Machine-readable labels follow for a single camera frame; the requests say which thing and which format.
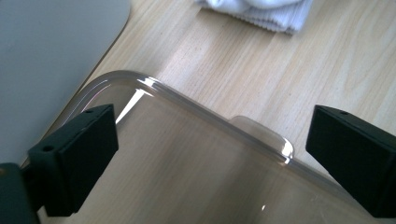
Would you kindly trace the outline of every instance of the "black clamp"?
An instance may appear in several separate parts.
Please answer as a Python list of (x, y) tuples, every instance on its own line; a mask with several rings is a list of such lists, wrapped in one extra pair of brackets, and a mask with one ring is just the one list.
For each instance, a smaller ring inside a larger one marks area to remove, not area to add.
[(113, 105), (84, 111), (32, 147), (20, 169), (0, 164), (0, 223), (38, 223), (76, 213), (118, 150)]

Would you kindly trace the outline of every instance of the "black plastic block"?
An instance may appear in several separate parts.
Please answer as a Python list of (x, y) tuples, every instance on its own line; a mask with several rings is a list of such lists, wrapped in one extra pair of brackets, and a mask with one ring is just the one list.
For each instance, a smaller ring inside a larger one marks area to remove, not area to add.
[(117, 150), (112, 105), (81, 113), (30, 149), (48, 216), (76, 213)]
[(396, 137), (317, 105), (306, 150), (374, 217), (396, 217)]

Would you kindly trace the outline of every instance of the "gray object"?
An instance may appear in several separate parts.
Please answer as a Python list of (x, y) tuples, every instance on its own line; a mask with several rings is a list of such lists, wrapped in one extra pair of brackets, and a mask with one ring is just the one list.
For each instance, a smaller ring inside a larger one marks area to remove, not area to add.
[(0, 162), (23, 162), (129, 12), (129, 0), (0, 0)]

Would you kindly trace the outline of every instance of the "clear plastic container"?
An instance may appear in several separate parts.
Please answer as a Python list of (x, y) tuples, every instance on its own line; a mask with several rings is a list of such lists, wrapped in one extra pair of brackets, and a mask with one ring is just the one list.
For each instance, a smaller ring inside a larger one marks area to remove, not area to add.
[(119, 151), (78, 213), (41, 210), (43, 223), (396, 223), (294, 160), (278, 135), (262, 141), (137, 73), (97, 78), (53, 130), (104, 104), (115, 106)]

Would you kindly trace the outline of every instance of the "white cloth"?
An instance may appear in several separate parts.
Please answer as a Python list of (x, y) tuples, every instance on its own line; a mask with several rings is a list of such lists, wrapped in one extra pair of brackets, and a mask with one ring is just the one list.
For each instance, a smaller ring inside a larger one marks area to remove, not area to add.
[(295, 34), (313, 0), (194, 0), (199, 6), (230, 14), (274, 32)]

